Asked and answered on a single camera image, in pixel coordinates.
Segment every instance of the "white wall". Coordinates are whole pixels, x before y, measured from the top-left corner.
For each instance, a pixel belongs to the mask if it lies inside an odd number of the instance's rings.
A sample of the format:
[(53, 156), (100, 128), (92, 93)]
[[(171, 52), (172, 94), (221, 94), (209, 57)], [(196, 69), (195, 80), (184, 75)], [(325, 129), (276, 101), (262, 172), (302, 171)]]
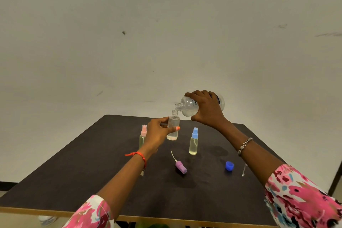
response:
[(19, 182), (104, 114), (165, 116), (208, 89), (328, 190), (341, 12), (342, 0), (0, 0), (0, 180)]

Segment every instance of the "floral sleeve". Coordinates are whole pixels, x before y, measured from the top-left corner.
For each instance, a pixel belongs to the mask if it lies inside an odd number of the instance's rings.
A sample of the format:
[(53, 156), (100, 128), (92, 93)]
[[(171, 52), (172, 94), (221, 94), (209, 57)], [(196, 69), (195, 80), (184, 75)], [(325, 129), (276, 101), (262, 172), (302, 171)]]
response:
[(69, 219), (63, 228), (114, 227), (109, 205), (100, 196), (91, 196)]
[(339, 201), (287, 164), (276, 169), (265, 188), (266, 205), (280, 227), (329, 228), (342, 218)]

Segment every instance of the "person's left hand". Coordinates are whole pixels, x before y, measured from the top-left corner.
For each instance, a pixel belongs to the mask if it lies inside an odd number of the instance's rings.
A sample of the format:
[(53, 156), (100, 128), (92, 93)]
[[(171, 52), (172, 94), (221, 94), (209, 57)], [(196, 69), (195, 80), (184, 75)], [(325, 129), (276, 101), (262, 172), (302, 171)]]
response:
[(167, 124), (169, 117), (152, 119), (147, 125), (147, 135), (144, 145), (139, 149), (146, 159), (156, 153), (159, 146), (164, 142), (166, 135), (178, 131), (179, 126), (168, 128), (167, 125), (160, 126), (161, 123)]

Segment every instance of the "orange bracelet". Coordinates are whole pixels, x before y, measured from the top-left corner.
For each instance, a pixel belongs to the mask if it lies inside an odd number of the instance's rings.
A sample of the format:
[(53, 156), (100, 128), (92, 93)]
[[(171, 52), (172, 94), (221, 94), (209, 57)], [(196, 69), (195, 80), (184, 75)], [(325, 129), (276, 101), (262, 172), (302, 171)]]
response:
[(138, 155), (140, 155), (142, 158), (143, 158), (143, 160), (144, 160), (144, 162), (145, 162), (145, 165), (144, 165), (144, 169), (146, 169), (146, 159), (145, 159), (145, 157), (143, 156), (143, 154), (141, 154), (140, 152), (132, 152), (132, 153), (130, 153), (130, 154), (125, 154), (125, 156), (134, 156), (134, 154), (138, 154)]

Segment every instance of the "table edge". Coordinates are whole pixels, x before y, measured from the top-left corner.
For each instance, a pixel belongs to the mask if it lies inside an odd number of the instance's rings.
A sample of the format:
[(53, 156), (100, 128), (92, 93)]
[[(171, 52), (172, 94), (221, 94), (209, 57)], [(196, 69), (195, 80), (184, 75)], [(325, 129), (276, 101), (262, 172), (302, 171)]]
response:
[[(55, 211), (55, 210), (40, 210), (40, 209), (28, 209), (28, 208), (12, 208), (0, 206), (1, 213), (8, 214), (26, 214), (26, 215), (46, 215), (57, 217), (71, 217), (74, 212), (69, 211)], [(183, 225), (197, 225), (202, 227), (220, 227), (220, 228), (273, 228), (277, 226), (271, 225), (255, 225), (255, 224), (236, 224), (229, 222), (207, 222), (207, 221), (195, 221), (195, 220), (182, 220), (182, 219), (170, 219), (170, 218), (156, 218), (156, 217), (140, 217), (119, 215), (117, 221), (124, 222), (143, 222), (146, 224), (174, 224), (181, 223)]]

